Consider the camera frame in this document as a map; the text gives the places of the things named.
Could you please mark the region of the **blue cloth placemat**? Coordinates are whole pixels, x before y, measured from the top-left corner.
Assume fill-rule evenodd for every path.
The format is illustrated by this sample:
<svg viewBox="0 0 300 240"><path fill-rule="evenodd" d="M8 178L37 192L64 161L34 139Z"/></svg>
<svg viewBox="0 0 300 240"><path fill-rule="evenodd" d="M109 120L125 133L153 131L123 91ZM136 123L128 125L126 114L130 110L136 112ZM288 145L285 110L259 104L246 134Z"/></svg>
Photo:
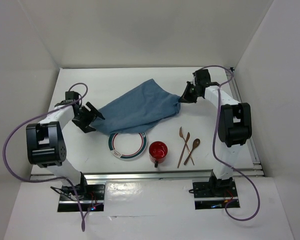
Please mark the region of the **blue cloth placemat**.
<svg viewBox="0 0 300 240"><path fill-rule="evenodd" d="M100 108L104 119L96 118L90 126L108 136L145 133L161 120L178 115L179 98L149 79Z"/></svg>

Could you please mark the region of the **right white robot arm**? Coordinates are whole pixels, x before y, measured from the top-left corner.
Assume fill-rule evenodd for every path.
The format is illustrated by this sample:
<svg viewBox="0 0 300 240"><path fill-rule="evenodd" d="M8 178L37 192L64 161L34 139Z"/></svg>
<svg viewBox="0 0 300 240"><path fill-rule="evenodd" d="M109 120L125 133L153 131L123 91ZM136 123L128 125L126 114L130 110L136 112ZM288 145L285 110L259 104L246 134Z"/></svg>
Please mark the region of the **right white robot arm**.
<svg viewBox="0 0 300 240"><path fill-rule="evenodd" d="M206 187L213 197L221 197L233 186L234 166L239 152L252 136L251 107L241 103L212 82L208 69L192 73L193 80L179 98L180 103L196 103L199 97L217 108L217 119L212 140L212 154L216 163Z"/></svg>

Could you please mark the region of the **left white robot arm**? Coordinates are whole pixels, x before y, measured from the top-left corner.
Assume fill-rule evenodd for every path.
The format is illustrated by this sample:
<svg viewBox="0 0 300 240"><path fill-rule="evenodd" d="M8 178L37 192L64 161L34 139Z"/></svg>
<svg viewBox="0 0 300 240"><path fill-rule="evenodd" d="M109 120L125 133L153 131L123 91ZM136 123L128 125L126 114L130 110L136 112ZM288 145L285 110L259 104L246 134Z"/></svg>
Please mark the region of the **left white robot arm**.
<svg viewBox="0 0 300 240"><path fill-rule="evenodd" d="M55 105L52 113L40 122L26 126L29 163L52 173L62 182L64 193L71 194L78 200L87 197L89 187L84 174L67 160L62 130L72 122L85 134L95 132L91 123L97 118L105 119L90 102L82 106L80 97L76 91L67 91L65 99Z"/></svg>

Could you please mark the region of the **white plate green red rim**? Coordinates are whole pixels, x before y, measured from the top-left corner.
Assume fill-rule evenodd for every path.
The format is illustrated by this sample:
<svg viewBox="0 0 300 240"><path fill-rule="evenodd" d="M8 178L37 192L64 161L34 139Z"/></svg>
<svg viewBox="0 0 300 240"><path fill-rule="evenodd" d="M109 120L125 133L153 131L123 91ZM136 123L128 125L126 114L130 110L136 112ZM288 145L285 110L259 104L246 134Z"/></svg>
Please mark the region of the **white plate green red rim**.
<svg viewBox="0 0 300 240"><path fill-rule="evenodd" d="M147 148L146 133L113 133L108 138L110 153L121 161L134 161Z"/></svg>

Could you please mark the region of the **copper spoon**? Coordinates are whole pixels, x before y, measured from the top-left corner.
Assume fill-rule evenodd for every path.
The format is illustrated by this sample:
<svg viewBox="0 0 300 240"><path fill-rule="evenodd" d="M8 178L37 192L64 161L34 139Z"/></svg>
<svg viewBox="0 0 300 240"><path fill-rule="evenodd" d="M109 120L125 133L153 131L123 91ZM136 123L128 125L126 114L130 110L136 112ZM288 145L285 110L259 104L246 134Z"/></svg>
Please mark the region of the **copper spoon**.
<svg viewBox="0 0 300 240"><path fill-rule="evenodd" d="M191 160L193 157L192 157L192 154L194 152L194 150L200 145L201 143L201 140L199 138L196 138L193 143L192 143L192 149L190 151L190 153L188 154L188 157L186 158L186 160L184 161L184 165L186 166L189 162L189 160Z"/></svg>

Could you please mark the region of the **red mug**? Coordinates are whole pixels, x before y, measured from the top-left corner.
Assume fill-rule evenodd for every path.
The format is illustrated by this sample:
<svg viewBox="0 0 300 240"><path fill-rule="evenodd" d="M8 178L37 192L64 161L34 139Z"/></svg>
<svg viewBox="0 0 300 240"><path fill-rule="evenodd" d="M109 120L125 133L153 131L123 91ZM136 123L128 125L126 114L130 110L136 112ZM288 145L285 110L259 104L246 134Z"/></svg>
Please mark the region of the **red mug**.
<svg viewBox="0 0 300 240"><path fill-rule="evenodd" d="M162 141L154 141L150 144L148 153L151 162L154 164L154 167L158 168L159 164L166 160L168 155L168 147Z"/></svg>

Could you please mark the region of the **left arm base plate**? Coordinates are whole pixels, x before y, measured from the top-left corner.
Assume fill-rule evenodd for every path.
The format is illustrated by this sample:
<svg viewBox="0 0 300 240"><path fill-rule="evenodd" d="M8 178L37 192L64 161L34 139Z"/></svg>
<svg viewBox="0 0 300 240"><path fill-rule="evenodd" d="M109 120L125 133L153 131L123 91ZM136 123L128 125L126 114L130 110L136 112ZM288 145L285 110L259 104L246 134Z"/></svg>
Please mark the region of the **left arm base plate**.
<svg viewBox="0 0 300 240"><path fill-rule="evenodd" d="M51 186L50 189L59 195L58 213L74 213L80 211L77 198L73 193L70 193L65 186L60 188ZM78 193L80 205L84 213L87 210L90 212L104 211L105 189L105 183L88 184L85 193Z"/></svg>

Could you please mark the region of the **aluminium rail front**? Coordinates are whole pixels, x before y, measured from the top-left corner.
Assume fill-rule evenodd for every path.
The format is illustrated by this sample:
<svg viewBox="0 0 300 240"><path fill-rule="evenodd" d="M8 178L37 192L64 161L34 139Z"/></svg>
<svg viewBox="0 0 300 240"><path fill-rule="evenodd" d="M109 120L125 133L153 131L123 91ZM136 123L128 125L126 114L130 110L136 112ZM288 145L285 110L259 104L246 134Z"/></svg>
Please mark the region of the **aluminium rail front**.
<svg viewBox="0 0 300 240"><path fill-rule="evenodd" d="M248 177L264 177L264 171L261 168L240 170ZM120 180L163 180L163 179L195 179L209 178L210 171L175 171L175 172L151 172L151 173L107 173L107 174L85 174L88 182L92 181L120 181ZM54 178L48 174L33 174L31 180L47 180Z"/></svg>

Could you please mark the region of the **aluminium rail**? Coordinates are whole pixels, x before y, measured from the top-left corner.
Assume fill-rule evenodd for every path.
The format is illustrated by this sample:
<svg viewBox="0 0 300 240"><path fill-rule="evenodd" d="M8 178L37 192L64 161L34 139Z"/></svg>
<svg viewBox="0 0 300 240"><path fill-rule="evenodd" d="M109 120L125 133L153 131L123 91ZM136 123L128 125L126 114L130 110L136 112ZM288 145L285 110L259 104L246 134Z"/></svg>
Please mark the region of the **aluminium rail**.
<svg viewBox="0 0 300 240"><path fill-rule="evenodd" d="M240 170L248 177L264 177L264 171L261 168ZM107 174L85 174L88 182L92 181L120 181L120 180L163 180L163 179L195 179L209 178L210 171L175 171L175 172L151 172L151 173L107 173ZM48 174L33 174L31 180L47 180L54 178Z"/></svg>
<svg viewBox="0 0 300 240"><path fill-rule="evenodd" d="M235 79L235 69L233 67L230 67L229 70L232 72L233 75L232 80L228 83L231 89L232 96L237 101L243 102ZM243 167L243 162L245 162L245 163L249 163L250 169L252 168L257 169L256 165L259 165L259 168L262 170L260 158L253 137L249 138L246 141L245 147L242 148L242 150L239 153L239 156L240 156L240 164L238 165L237 168L247 169L248 167Z"/></svg>

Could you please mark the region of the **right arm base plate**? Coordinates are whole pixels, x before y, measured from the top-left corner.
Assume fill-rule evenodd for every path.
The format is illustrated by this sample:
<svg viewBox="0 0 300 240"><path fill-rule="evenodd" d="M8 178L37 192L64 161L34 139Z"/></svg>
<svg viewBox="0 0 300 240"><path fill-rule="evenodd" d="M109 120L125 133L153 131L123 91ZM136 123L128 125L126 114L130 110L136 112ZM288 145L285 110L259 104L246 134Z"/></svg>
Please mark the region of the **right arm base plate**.
<svg viewBox="0 0 300 240"><path fill-rule="evenodd" d="M208 181L194 181L192 189L188 190L194 197L196 210L240 208L239 195L236 183L232 181L229 186L212 189Z"/></svg>

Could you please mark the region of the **aluminium rail right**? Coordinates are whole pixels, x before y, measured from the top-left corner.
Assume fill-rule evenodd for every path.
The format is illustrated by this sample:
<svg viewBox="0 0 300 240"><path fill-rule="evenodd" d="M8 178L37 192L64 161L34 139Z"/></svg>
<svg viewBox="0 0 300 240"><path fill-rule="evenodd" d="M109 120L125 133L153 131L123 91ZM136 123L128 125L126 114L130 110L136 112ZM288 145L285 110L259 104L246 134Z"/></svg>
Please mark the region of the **aluminium rail right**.
<svg viewBox="0 0 300 240"><path fill-rule="evenodd" d="M235 79L235 69L233 67L230 67L229 70L232 72L233 75L232 80L228 83L231 89L232 96L237 101L243 102ZM260 158L253 137L249 138L246 141L245 147L242 148L242 150L239 153L239 156L240 156L240 164L238 165L237 168L247 169L248 167L243 167L243 162L245 162L245 163L249 163L250 169L252 168L257 169L256 165L259 165L259 168L262 170Z"/></svg>

